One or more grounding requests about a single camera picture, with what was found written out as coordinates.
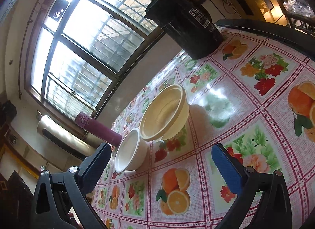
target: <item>table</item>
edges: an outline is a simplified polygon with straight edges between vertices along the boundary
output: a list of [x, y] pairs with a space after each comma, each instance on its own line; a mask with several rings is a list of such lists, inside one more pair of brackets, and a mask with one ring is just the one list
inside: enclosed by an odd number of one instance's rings
[[108, 228], [215, 228], [236, 199], [211, 159], [215, 143], [258, 172], [283, 172], [293, 228], [314, 208], [315, 62], [272, 39], [220, 31], [225, 40], [216, 51], [200, 60], [180, 52], [113, 123], [125, 136], [160, 91], [171, 84], [186, 90], [185, 126], [164, 144], [148, 142], [137, 171], [117, 174], [113, 149], [92, 203]]

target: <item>white bowl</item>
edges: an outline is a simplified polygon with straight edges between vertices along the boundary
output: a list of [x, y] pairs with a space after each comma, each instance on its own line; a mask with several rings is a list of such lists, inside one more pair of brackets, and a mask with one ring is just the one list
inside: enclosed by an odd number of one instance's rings
[[133, 128], [120, 143], [116, 158], [115, 170], [121, 173], [125, 170], [136, 170], [146, 157], [147, 143], [140, 137], [138, 128]]

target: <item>window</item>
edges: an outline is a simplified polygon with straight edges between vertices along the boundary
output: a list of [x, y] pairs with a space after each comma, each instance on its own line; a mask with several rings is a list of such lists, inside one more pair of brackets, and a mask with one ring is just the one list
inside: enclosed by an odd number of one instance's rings
[[162, 33], [152, 0], [56, 0], [37, 40], [30, 85], [74, 120], [96, 116], [126, 71]]

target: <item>clear plastic bag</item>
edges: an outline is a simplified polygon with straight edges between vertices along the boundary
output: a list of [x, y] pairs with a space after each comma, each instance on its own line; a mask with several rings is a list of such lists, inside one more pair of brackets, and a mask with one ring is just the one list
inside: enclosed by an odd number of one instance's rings
[[283, 3], [288, 12], [299, 14], [305, 17], [315, 16], [313, 10], [306, 0], [291, 0]]

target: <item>pink bottle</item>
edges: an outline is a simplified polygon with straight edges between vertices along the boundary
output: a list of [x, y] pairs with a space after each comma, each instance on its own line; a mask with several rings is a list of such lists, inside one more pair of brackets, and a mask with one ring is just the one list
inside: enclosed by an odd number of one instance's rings
[[91, 132], [93, 135], [115, 147], [118, 147], [121, 142], [122, 136], [120, 134], [109, 129], [83, 112], [77, 115], [75, 122], [81, 128]]

